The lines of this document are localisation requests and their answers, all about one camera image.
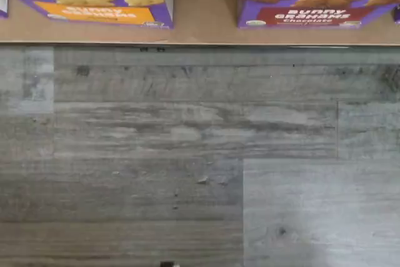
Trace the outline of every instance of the laminate flooring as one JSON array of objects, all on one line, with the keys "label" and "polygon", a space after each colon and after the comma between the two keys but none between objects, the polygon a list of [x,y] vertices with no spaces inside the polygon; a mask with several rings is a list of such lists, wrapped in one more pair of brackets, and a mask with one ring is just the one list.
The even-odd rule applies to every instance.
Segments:
[{"label": "laminate flooring", "polygon": [[393,267],[393,49],[0,48],[0,266]]}]

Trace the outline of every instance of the dark spot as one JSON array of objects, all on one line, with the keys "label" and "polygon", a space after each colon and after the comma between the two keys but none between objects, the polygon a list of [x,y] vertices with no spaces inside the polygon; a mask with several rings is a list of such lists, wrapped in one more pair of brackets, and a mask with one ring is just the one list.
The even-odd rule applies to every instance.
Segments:
[{"label": "dark spot", "polygon": [[78,76],[89,76],[89,74],[90,74],[89,66],[82,65],[76,68],[76,75]]},{"label": "dark spot", "polygon": [[280,228],[277,229],[277,235],[278,235],[279,237],[282,237],[282,236],[284,236],[285,234],[286,234],[286,229],[285,229],[283,226],[281,226]]},{"label": "dark spot", "polygon": [[50,119],[49,119],[49,118],[46,118],[46,119],[45,119],[44,121],[42,121],[40,124],[41,124],[41,125],[48,125],[49,122],[50,122]]},{"label": "dark spot", "polygon": [[160,267],[174,267],[175,262],[160,262]]}]

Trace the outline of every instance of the cardboard shelf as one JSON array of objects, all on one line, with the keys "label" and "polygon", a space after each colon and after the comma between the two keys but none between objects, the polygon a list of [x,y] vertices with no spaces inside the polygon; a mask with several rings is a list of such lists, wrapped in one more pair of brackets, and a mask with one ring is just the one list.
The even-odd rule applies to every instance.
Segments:
[{"label": "cardboard shelf", "polygon": [[238,29],[236,0],[175,0],[175,29],[50,20],[18,0],[0,20],[2,43],[398,46],[400,26],[385,15],[362,29]]}]

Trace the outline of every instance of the wood grain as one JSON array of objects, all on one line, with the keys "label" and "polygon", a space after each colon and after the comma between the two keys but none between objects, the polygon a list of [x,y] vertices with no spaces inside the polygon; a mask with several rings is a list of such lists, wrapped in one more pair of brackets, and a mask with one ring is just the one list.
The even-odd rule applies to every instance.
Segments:
[{"label": "wood grain", "polygon": [[400,104],[339,103],[339,155],[344,159],[399,159]]},{"label": "wood grain", "polygon": [[0,221],[239,222],[243,216],[237,159],[69,158],[1,166]]},{"label": "wood grain", "polygon": [[310,50],[166,49],[165,53],[140,53],[130,48],[59,48],[56,101],[400,99],[400,92],[383,80],[388,66],[360,63],[373,62],[376,57],[365,51],[351,56],[346,50],[325,53],[325,57],[331,59]]},{"label": "wood grain", "polygon": [[53,48],[0,49],[0,116],[53,112]]},{"label": "wood grain", "polygon": [[242,226],[236,221],[133,223],[0,223],[0,264],[28,266],[238,267]]},{"label": "wood grain", "polygon": [[246,159],[245,266],[398,265],[393,161]]},{"label": "wood grain", "polygon": [[57,103],[57,158],[335,157],[336,104]]}]

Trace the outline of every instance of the gray wood plank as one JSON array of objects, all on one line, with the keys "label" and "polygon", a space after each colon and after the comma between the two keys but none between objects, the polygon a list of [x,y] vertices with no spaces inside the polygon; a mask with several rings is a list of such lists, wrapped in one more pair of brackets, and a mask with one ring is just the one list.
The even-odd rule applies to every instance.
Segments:
[{"label": "gray wood plank", "polygon": [[135,61],[101,64],[79,59],[56,65],[56,101],[330,101],[400,99],[388,81],[386,68],[377,65],[292,66],[260,63],[247,57],[247,66],[195,65],[162,66]]},{"label": "gray wood plank", "polygon": [[0,223],[0,264],[28,266],[239,267],[242,223]]},{"label": "gray wood plank", "polygon": [[339,103],[339,156],[400,159],[400,102]]},{"label": "gray wood plank", "polygon": [[336,157],[336,103],[57,103],[57,158]]},{"label": "gray wood plank", "polygon": [[173,66],[195,65],[245,66],[267,65],[379,65],[398,64],[398,48],[327,48],[327,47],[120,47],[120,46],[56,46],[56,59],[61,64],[130,65],[132,62],[146,65]]},{"label": "gray wood plank", "polygon": [[1,48],[0,115],[53,112],[53,48]]},{"label": "gray wood plank", "polygon": [[245,266],[395,267],[397,161],[246,159]]},{"label": "gray wood plank", "polygon": [[3,162],[52,159],[52,114],[0,115],[0,166]]},{"label": "gray wood plank", "polygon": [[3,163],[0,221],[240,221],[242,171],[213,158]]}]

